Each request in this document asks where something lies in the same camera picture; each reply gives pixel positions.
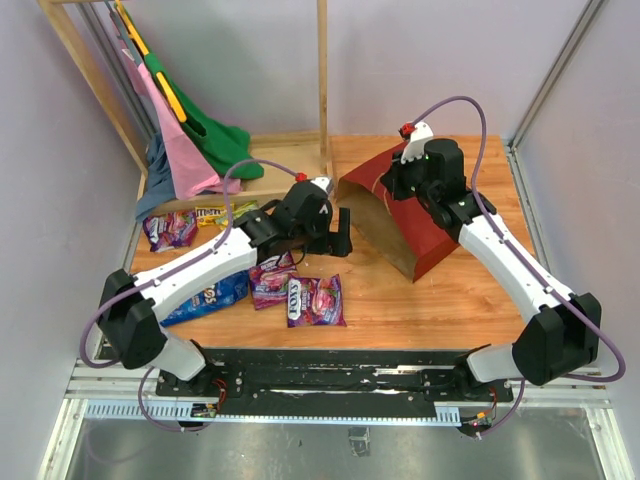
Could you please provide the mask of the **blue chips bag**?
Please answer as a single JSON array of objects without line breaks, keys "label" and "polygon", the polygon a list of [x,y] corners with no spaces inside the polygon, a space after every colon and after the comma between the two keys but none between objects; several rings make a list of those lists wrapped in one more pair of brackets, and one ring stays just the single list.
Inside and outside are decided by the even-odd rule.
[{"label": "blue chips bag", "polygon": [[160,325],[170,327],[216,313],[244,299],[248,290],[248,271],[235,273],[183,302]]}]

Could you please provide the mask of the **purple berries candy bag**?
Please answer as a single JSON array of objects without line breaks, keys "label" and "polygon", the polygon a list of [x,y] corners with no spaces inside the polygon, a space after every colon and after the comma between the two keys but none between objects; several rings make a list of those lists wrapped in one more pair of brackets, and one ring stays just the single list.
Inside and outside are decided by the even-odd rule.
[{"label": "purple berries candy bag", "polygon": [[288,282],[297,274],[290,252],[275,255],[249,269],[249,286],[256,310],[263,310],[287,300]]}]

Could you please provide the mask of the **green yellow candy bag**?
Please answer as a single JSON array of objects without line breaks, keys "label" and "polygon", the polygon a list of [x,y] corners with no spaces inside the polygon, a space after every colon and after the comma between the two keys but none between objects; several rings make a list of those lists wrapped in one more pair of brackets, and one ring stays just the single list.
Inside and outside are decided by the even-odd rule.
[{"label": "green yellow candy bag", "polygon": [[[256,210],[258,208],[257,201],[250,201],[239,206],[231,206],[232,220],[240,218],[245,213]],[[220,216],[216,219],[216,224],[222,227],[227,227],[229,224],[229,215],[227,209],[221,211]]]}]

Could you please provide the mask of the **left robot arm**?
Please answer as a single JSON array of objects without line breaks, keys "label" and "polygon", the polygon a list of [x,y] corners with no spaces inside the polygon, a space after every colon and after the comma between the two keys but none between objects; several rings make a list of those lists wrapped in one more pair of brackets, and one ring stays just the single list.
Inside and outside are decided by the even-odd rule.
[{"label": "left robot arm", "polygon": [[296,182],[283,199],[251,210],[200,247],[152,270],[111,273],[104,284],[96,324],[128,370],[154,367],[173,374],[190,394],[207,393],[214,371],[192,340],[166,331],[161,323],[186,300],[221,280],[294,249],[312,255],[345,257],[352,251],[349,212],[335,213],[328,176]]}]

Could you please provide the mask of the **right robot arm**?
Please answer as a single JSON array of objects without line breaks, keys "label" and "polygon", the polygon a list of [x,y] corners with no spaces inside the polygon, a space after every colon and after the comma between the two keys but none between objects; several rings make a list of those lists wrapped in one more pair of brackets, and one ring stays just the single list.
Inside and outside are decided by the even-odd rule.
[{"label": "right robot arm", "polygon": [[511,344],[480,347],[453,375],[455,392],[474,400],[489,382],[525,379],[541,386],[593,362],[599,301],[557,281],[517,241],[495,207],[468,186],[464,154],[452,139],[420,140],[396,151],[381,183],[395,201],[414,198],[433,222],[479,260],[525,322]]}]

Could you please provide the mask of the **red brown paper bag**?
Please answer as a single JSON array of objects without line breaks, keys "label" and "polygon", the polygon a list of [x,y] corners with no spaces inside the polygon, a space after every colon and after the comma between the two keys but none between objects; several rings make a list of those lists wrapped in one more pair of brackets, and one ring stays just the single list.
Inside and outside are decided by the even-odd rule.
[{"label": "red brown paper bag", "polygon": [[351,225],[400,273],[416,282],[458,248],[417,199],[395,201],[381,183],[402,144],[341,176],[336,201],[350,210]]}]

